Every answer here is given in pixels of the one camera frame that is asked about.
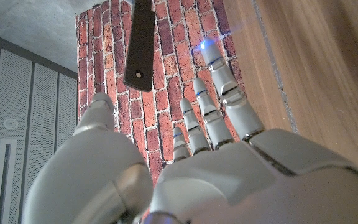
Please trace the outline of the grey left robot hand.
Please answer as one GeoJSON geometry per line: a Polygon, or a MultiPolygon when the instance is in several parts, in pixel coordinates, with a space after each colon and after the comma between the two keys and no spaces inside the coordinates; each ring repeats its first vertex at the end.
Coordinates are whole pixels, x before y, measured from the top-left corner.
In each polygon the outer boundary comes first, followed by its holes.
{"type": "Polygon", "coordinates": [[[224,105],[204,82],[173,130],[173,164],[153,181],[138,148],[114,130],[95,94],[71,138],[32,184],[23,223],[358,223],[358,168],[300,135],[264,128],[213,39],[200,50],[224,105]]]}

